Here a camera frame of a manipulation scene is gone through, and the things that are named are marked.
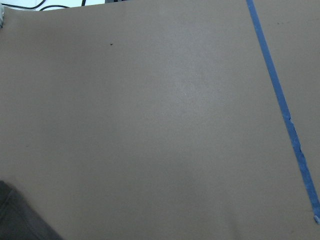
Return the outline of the brown t-shirt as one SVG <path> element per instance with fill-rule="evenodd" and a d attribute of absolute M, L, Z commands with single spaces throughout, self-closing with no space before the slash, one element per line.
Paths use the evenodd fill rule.
<path fill-rule="evenodd" d="M 0 182 L 0 238 L 2 240 L 61 240 L 13 187 Z"/>

